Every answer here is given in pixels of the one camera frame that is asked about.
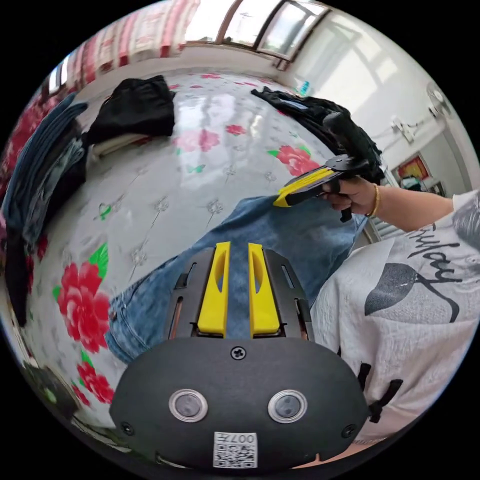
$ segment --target dark blue jeans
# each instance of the dark blue jeans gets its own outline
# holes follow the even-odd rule
[[[188,260],[197,252],[231,242],[228,296],[228,338],[248,338],[248,243],[263,245],[286,257],[310,306],[320,288],[349,255],[367,221],[340,213],[325,200],[312,198],[291,208],[273,206],[276,197],[242,200],[219,226],[191,248],[141,278],[110,302],[109,349],[129,363],[164,339],[170,295]]]
[[[71,105],[74,98],[71,93],[43,119],[18,156],[2,207],[6,224],[14,230],[21,232],[25,226],[37,172],[49,150],[72,120],[88,107],[87,103]]]

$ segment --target pink curtain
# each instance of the pink curtain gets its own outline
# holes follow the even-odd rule
[[[164,0],[112,23],[68,60],[67,88],[81,90],[111,70],[143,60],[177,57],[200,0]]]

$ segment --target window frame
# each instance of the window frame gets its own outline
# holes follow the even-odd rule
[[[248,52],[260,54],[263,56],[268,56],[268,57],[273,57],[279,60],[285,60],[289,63],[292,63],[295,61],[297,58],[298,54],[300,53],[300,50],[304,47],[305,43],[307,40],[310,38],[312,32],[315,30],[315,28],[319,25],[319,23],[326,17],[326,15],[331,12],[332,10],[322,3],[321,1],[317,0],[312,0],[319,6],[324,8],[324,11],[320,13],[315,20],[312,22],[312,24],[306,29],[306,31],[303,33],[303,35],[300,37],[299,41],[297,44],[294,46],[292,52],[288,55],[283,54],[283,53],[277,53],[272,50],[268,50],[266,48],[260,48],[262,45],[263,41],[267,38],[268,34],[272,31],[272,29],[275,27],[276,20],[279,18],[279,13],[282,11],[283,7],[286,4],[291,4],[294,5],[295,7],[299,8],[300,10],[304,10],[305,13],[307,13],[307,8],[303,7],[302,5],[298,4],[295,0],[278,0],[277,5],[272,9],[268,17],[266,18],[265,22],[263,23],[262,27],[258,31],[258,35],[255,39],[255,42],[253,45],[245,45],[244,43],[239,43],[239,42],[233,42],[233,41],[225,41],[225,36],[227,34],[227,30],[230,26],[230,23],[233,20],[233,17],[237,10],[240,8],[243,0],[234,0],[228,9],[227,13],[225,14],[225,17],[223,18],[222,23],[220,24],[220,27],[218,29],[218,33],[216,35],[215,40],[213,41],[208,41],[208,40],[188,40],[185,42],[187,47],[194,47],[194,46],[202,46],[202,45],[217,45],[217,46],[229,46],[233,48],[237,48],[240,50],[245,50]]]

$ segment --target pile of clothes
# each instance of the pile of clothes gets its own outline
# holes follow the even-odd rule
[[[97,157],[151,137],[170,137],[174,131],[175,92],[162,75],[145,80],[127,78],[107,98],[84,134]]]
[[[174,92],[162,75],[122,81],[103,103],[87,132],[77,117],[88,104],[71,93],[56,105],[28,139],[11,175],[0,213],[0,261],[18,324],[27,322],[26,302],[39,246],[54,215],[87,178],[92,150],[103,154],[150,137],[171,136]]]
[[[356,125],[350,112],[333,101],[312,96],[299,97],[286,91],[271,90],[267,86],[262,91],[253,89],[251,94],[268,102],[279,112],[295,119],[300,125],[321,140],[334,155],[347,154],[350,157],[369,160],[372,177],[368,180],[378,183],[383,177],[382,151],[363,128]],[[326,125],[325,119],[338,113],[337,131]]]
[[[88,104],[72,93],[43,119],[21,151],[3,199],[5,283],[20,326],[27,321],[28,253],[55,213],[85,182],[87,149],[77,116]]]

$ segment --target denim fabric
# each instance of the denim fabric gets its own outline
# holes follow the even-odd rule
[[[35,193],[33,184],[49,150],[72,120],[87,109],[87,103],[71,105],[74,98],[75,94],[70,94],[43,119],[18,156],[2,207],[12,229],[21,232],[24,228]]]
[[[42,233],[50,198],[60,178],[67,170],[79,162],[85,154],[86,149],[84,148],[82,140],[74,138],[41,180],[38,189],[30,201],[28,214],[23,227],[23,238],[30,245],[35,245]]]
[[[283,104],[288,104],[291,105],[292,107],[295,107],[299,110],[308,110],[308,107],[305,105],[302,105],[301,103],[298,103],[297,101],[291,101],[291,100],[284,100],[283,98],[280,98],[280,101]]]
[[[228,295],[228,338],[248,338],[248,243],[262,244],[286,257],[310,305],[330,275],[349,255],[366,217],[341,223],[329,203],[312,198],[291,208],[273,206],[275,196],[242,200],[219,226],[191,248],[171,258],[110,302],[109,349],[129,363],[164,339],[166,312],[186,263],[218,242],[231,242]]]

